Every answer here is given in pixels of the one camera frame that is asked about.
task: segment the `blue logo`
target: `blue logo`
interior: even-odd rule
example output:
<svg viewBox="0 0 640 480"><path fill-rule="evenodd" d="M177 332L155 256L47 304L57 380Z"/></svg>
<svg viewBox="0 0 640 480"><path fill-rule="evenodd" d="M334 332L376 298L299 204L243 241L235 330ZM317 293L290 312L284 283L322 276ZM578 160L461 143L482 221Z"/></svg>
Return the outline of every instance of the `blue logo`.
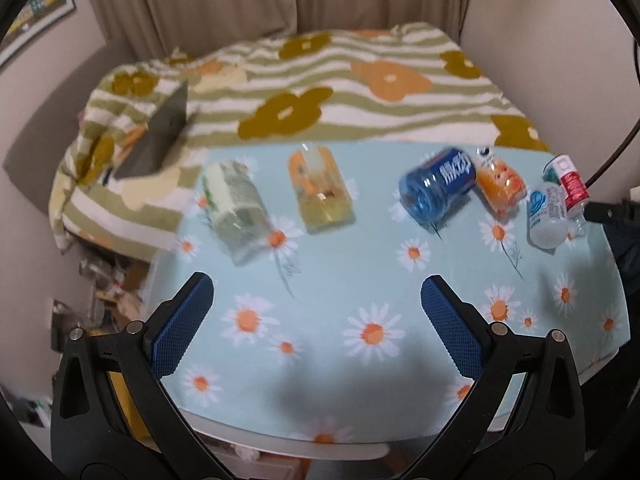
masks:
<svg viewBox="0 0 640 480"><path fill-rule="evenodd" d="M535 215L540 208L545 205L546 196L541 191L534 191L531 193L531 198L529 199L529 214Z"/></svg>

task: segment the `floral tablecloth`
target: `floral tablecloth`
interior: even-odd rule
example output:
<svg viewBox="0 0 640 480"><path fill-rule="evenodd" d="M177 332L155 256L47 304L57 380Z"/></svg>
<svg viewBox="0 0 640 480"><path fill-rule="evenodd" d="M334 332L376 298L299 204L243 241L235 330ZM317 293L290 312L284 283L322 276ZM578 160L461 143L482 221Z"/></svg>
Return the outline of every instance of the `floral tablecloth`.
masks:
<svg viewBox="0 0 640 480"><path fill-rule="evenodd" d="M388 442L435 434L471 386L420 306L442 275L489 322L567 335L578 371L628 341L625 298L600 226L553 252L527 241L526 208L496 221L475 192L430 234L398 203L398 179L439 144L329 142L356 222L308 235L287 174L293 144L210 150L237 159L273 221L268 251L235 267L205 219L201 184L173 252L150 276L149 305L192 272L216 283L214 305L164 385L189 412L245 430L317 442ZM530 187L548 153L498 148ZM515 381L498 414L513 405Z"/></svg>

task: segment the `picture frame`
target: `picture frame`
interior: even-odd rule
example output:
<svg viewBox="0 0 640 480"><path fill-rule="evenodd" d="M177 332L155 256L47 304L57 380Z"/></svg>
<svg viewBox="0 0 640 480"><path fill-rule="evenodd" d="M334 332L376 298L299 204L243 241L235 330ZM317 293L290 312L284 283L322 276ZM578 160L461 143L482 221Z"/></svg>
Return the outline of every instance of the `picture frame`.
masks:
<svg viewBox="0 0 640 480"><path fill-rule="evenodd" d="M73 10L74 0L29 0L0 41L0 69L27 43Z"/></svg>

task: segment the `blue label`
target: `blue label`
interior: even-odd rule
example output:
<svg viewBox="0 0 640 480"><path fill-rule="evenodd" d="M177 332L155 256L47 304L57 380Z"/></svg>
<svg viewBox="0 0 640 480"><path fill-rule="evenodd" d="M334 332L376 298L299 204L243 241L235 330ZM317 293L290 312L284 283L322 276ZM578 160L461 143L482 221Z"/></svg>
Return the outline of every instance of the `blue label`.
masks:
<svg viewBox="0 0 640 480"><path fill-rule="evenodd" d="M471 159L454 148L437 158L431 171L440 177L448 194L465 193L476 182L476 168Z"/></svg>
<svg viewBox="0 0 640 480"><path fill-rule="evenodd" d="M535 215L540 208L545 205L546 196L541 191L534 191L531 193L531 198L529 199L529 214Z"/></svg>

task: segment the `yellow liquid bottle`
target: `yellow liquid bottle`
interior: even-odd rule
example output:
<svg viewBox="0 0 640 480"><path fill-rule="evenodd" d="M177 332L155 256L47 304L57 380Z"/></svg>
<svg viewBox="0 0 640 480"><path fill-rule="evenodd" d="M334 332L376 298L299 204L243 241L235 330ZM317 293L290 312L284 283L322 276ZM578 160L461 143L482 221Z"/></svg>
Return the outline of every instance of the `yellow liquid bottle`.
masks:
<svg viewBox="0 0 640 480"><path fill-rule="evenodd" d="M303 144L289 158L289 176L307 231L354 220L351 197L328 148Z"/></svg>

